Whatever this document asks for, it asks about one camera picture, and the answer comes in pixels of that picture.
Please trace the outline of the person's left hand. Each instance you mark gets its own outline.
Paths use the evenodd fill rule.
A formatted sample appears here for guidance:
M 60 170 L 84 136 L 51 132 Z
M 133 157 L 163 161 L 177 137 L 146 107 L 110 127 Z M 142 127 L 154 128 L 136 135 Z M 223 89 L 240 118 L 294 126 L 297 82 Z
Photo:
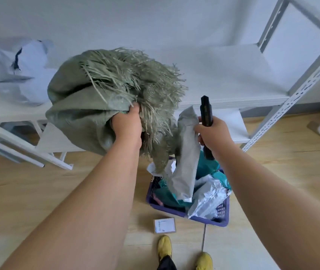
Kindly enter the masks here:
M 131 106 L 127 113 L 117 113 L 111 118 L 116 142 L 129 143 L 137 149 L 142 145 L 142 124 L 140 115 L 131 115 Z

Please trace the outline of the person's right hand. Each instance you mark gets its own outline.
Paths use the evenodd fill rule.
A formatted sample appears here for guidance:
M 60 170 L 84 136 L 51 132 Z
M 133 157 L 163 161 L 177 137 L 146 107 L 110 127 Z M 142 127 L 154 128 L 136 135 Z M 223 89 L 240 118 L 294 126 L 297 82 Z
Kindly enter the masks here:
M 198 117 L 198 121 L 202 124 L 202 118 L 200 116 Z M 205 145 L 211 150 L 217 161 L 224 159 L 225 154 L 236 147 L 225 121 L 215 116 L 213 117 L 212 126 L 204 129 L 202 138 Z

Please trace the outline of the grey plastic mailer bag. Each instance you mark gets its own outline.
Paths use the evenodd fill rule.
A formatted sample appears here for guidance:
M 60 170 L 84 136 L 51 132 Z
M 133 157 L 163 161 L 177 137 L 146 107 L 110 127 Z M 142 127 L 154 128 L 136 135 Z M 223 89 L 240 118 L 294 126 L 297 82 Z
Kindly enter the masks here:
M 193 106 L 183 110 L 177 120 L 177 130 L 173 148 L 176 167 L 166 175 L 167 186 L 176 200 L 191 203 L 201 146 L 194 127 L 198 116 Z

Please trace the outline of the black handheld scanner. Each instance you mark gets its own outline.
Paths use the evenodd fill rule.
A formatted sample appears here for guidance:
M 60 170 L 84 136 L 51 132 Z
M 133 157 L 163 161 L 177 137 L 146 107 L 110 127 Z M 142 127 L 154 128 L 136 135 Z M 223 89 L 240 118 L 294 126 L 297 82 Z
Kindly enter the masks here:
M 202 125 L 205 127 L 211 127 L 213 124 L 212 106 L 210 104 L 209 98 L 204 95 L 201 97 L 200 113 L 202 118 Z M 204 145 L 203 147 L 204 157 L 207 160 L 215 160 L 211 150 Z

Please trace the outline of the green woven frayed sack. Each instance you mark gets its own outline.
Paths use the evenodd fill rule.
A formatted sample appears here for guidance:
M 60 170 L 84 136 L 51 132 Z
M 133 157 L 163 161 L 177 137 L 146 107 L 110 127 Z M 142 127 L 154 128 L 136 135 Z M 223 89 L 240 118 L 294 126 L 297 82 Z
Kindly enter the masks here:
M 187 87 L 178 68 L 135 49 L 88 50 L 64 62 L 48 85 L 47 120 L 75 146 L 104 156 L 115 140 L 111 119 L 140 105 L 140 154 L 162 172 L 177 148 L 177 110 Z

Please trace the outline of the person's left forearm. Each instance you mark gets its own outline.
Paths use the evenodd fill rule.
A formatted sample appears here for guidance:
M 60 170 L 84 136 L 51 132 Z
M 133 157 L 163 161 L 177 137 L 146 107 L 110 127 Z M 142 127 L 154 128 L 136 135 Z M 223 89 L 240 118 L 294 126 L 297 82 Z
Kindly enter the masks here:
M 140 138 L 117 138 L 0 270 L 114 270 L 128 229 Z

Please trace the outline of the person's right forearm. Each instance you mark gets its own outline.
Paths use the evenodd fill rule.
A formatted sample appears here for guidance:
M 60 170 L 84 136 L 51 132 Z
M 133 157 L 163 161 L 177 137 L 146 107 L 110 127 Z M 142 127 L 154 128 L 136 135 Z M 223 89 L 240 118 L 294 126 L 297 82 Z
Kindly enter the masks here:
M 208 145 L 258 238 L 281 270 L 320 270 L 320 201 L 234 144 Z

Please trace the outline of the teal plastic mailer bag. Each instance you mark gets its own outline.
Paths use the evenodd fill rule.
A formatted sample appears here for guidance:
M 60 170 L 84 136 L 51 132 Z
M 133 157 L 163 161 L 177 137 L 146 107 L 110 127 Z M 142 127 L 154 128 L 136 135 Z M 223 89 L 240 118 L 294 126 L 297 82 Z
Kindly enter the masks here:
M 163 206 L 177 208 L 181 210 L 188 210 L 193 203 L 185 202 L 183 200 L 176 200 L 174 195 L 169 190 L 166 181 L 161 178 L 153 189 L 153 196 L 156 196 L 160 200 Z
M 198 159 L 198 166 L 196 170 L 195 179 L 198 180 L 208 174 L 212 174 L 216 171 L 219 171 L 220 164 L 216 160 L 208 160 L 204 156 L 204 152 L 200 150 L 199 159 Z

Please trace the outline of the white crumpled mailer bag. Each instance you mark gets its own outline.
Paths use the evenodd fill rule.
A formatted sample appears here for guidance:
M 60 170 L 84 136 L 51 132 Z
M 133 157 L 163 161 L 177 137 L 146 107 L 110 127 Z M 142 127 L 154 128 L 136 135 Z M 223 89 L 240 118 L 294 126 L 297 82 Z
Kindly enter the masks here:
M 212 220 L 217 218 L 217 207 L 232 193 L 231 186 L 224 173 L 213 172 L 195 181 L 197 190 L 192 197 L 187 218 L 199 217 Z

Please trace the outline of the white metal shelf rack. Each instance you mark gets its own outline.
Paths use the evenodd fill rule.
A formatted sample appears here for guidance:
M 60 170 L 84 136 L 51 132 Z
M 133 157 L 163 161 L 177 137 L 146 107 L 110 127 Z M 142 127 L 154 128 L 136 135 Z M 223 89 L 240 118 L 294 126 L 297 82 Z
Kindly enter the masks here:
M 320 17 L 300 0 L 279 0 L 256 45 L 185 47 L 154 52 L 156 61 L 174 64 L 185 80 L 183 85 L 187 90 L 174 115 L 190 106 L 200 107 L 200 96 L 208 95 L 215 111 L 230 122 L 235 143 L 242 144 L 244 151 L 248 150 L 320 80 L 319 55 L 287 91 L 275 81 L 263 55 L 289 4 L 320 29 Z M 40 147 L 52 153 L 83 150 L 53 124 Z

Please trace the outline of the purple plastic basket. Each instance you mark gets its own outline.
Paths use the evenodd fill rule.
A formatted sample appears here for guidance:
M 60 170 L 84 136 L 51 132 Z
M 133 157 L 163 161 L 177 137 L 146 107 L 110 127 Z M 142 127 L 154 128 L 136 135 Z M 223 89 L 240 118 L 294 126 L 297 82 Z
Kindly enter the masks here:
M 158 200 L 156 196 L 153 196 L 153 189 L 155 187 L 155 183 L 157 183 L 162 178 L 162 175 L 155 173 L 155 165 L 153 162 L 148 165 L 147 171 L 152 175 L 151 183 L 149 185 L 149 189 L 146 196 L 147 203 L 156 210 L 176 215 L 182 218 L 187 218 L 188 210 L 181 210 L 177 208 L 163 206 L 163 203 L 160 200 Z M 229 223 L 230 196 L 228 196 L 226 200 L 217 207 L 217 211 L 217 218 L 214 218 L 212 220 L 200 217 L 192 217 L 190 219 L 197 222 L 201 222 L 203 224 L 211 224 L 218 227 L 226 227 Z

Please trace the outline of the small labelled cardboard box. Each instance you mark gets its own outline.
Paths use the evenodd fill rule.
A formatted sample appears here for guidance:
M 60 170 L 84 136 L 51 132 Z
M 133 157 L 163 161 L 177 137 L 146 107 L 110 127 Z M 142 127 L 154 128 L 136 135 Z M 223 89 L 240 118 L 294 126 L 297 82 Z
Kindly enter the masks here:
M 155 234 L 165 234 L 165 233 L 176 232 L 176 223 L 175 223 L 175 218 L 173 217 L 155 219 L 153 224 L 154 224 Z

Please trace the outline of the pale blue plastic bag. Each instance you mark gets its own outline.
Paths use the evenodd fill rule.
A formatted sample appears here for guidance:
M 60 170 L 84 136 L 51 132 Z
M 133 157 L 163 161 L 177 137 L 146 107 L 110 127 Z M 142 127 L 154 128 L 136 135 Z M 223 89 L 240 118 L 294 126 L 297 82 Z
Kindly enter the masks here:
M 50 40 L 31 39 L 19 55 L 19 67 L 33 78 L 0 82 L 0 95 L 6 100 L 29 106 L 49 102 L 48 84 L 57 71 L 47 67 L 48 53 L 52 47 L 53 43 Z

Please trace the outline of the person's right yellow shoe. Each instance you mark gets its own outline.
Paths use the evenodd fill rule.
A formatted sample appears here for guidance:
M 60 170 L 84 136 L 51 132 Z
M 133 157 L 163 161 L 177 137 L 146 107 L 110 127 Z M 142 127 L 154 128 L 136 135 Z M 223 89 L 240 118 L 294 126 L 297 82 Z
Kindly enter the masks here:
M 195 263 L 195 270 L 214 270 L 213 260 L 207 252 L 201 252 Z

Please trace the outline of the person's black trouser leg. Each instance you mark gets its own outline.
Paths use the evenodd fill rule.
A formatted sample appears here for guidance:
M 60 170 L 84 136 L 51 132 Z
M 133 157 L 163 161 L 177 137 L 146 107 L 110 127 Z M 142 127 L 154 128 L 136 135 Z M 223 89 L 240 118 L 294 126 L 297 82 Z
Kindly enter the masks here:
M 171 256 L 166 255 L 162 259 L 160 259 L 157 270 L 177 270 L 177 268 Z

